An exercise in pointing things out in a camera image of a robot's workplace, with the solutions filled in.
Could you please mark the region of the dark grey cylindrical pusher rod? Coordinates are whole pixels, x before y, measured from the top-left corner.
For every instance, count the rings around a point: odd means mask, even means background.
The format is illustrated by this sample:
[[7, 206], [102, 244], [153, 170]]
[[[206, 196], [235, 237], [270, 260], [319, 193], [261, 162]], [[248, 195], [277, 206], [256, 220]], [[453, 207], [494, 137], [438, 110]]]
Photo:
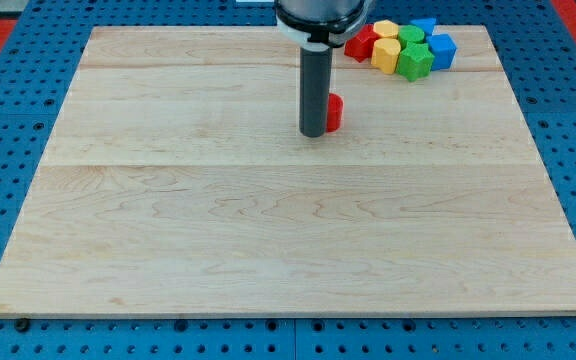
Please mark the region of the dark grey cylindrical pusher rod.
[[310, 138], [327, 129], [328, 98], [333, 51], [300, 50], [299, 130]]

